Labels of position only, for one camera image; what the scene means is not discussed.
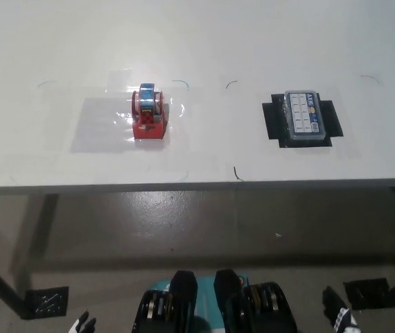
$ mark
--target blue label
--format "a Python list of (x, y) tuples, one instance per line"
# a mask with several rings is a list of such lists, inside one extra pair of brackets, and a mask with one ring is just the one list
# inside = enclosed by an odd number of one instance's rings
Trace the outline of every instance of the blue label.
[(315, 105), (315, 95), (313, 94), (306, 94), (307, 96), (307, 106), (308, 106), (308, 113), (310, 114), (310, 122), (317, 123), (317, 110)]
[(155, 84), (142, 83), (139, 90), (139, 107), (141, 112), (155, 111)]

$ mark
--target white table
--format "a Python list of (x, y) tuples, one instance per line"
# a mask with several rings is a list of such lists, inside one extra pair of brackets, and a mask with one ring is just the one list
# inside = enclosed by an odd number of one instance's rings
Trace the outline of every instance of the white table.
[[(161, 142), (132, 139), (144, 82), (170, 103)], [(289, 89), (332, 100), (344, 136), (269, 140), (261, 104)], [(0, 1), (0, 193), (219, 187), (234, 166), (395, 185), (395, 1)]]

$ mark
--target battery pack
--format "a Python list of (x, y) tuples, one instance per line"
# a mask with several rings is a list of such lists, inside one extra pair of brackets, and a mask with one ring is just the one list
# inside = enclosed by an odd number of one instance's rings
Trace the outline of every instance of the battery pack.
[(323, 140), (326, 135), (321, 108), (312, 90), (287, 91), (283, 103), (291, 140)]

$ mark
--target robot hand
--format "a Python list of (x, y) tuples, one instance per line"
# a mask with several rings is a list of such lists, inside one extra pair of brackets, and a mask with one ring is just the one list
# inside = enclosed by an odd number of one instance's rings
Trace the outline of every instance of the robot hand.
[(324, 314), (336, 333), (361, 333), (350, 309), (331, 287), (327, 287), (322, 293), (322, 303), (325, 307)]
[(96, 324), (96, 318), (91, 319), (82, 328), (82, 326), (88, 319), (88, 315), (88, 311), (84, 312), (82, 316), (80, 316), (79, 319), (75, 321), (74, 325), (71, 326), (68, 333), (94, 333), (94, 331), (96, 330), (96, 328), (94, 327), (94, 325)]

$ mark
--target white glove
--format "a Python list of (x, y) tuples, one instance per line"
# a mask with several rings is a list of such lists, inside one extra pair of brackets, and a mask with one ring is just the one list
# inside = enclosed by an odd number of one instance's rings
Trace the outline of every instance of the white glove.
[(94, 327), (94, 325), (96, 324), (96, 318), (91, 319), (82, 328), (82, 326), (88, 319), (88, 315), (88, 311), (84, 312), (82, 316), (80, 316), (79, 319), (75, 321), (74, 325), (71, 326), (68, 333), (93, 333), (96, 330), (96, 328)]

